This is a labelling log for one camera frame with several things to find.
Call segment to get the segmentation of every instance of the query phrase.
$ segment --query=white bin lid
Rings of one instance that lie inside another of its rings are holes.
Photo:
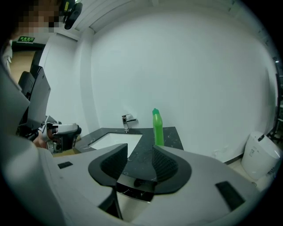
[[[255,142],[263,148],[263,150],[268,153],[271,157],[275,159],[279,159],[282,155],[281,150],[279,147],[277,147],[267,136],[264,136],[264,138],[261,141],[258,141],[258,139],[263,135],[261,132],[252,132],[250,136],[255,140]]]

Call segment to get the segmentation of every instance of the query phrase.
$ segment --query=green bottle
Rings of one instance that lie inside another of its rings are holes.
[[[164,146],[163,123],[162,123],[162,118],[159,114],[159,110],[157,110],[156,108],[153,109],[152,114],[153,114],[153,131],[154,131],[155,145]]]

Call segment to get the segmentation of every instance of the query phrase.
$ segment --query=white wall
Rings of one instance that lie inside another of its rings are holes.
[[[91,54],[94,31],[87,28],[77,42],[75,52],[75,84],[77,84],[76,108],[79,109],[77,123],[83,125],[81,135],[87,135],[100,128],[92,93]]]
[[[87,121],[84,113],[81,89],[81,73],[85,57],[90,61],[89,55],[84,55],[84,44],[81,39],[77,42],[66,36],[55,34],[51,36],[44,48],[39,65],[44,68],[47,80],[51,87],[46,114],[63,124],[77,123],[82,128],[81,135],[87,135],[99,128],[94,110],[94,121]]]
[[[242,153],[249,133],[272,127],[274,64],[228,16],[150,8],[94,37],[92,89],[101,127],[122,128],[121,116],[131,113],[134,127],[150,128],[156,107],[186,151],[223,162]]]

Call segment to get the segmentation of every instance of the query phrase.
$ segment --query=green exit sign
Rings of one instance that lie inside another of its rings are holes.
[[[21,37],[19,37],[19,40],[17,42],[33,43],[34,42],[34,38],[33,37],[28,37],[28,36],[21,36]]]

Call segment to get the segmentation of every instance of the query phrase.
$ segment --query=white trash bin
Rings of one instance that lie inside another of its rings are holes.
[[[241,164],[254,180],[266,175],[280,160],[281,150],[263,133],[252,132]]]

